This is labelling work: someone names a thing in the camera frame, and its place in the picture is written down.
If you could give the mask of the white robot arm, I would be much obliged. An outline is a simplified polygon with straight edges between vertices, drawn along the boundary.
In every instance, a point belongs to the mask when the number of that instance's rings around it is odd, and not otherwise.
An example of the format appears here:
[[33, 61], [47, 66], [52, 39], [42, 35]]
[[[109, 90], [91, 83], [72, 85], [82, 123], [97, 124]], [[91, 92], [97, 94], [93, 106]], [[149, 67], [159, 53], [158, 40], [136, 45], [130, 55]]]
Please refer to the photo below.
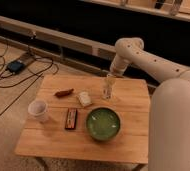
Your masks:
[[159, 83], [150, 102], [148, 171], [190, 171], [190, 67], [145, 51], [138, 37], [120, 38], [110, 73], [121, 76], [131, 63]]

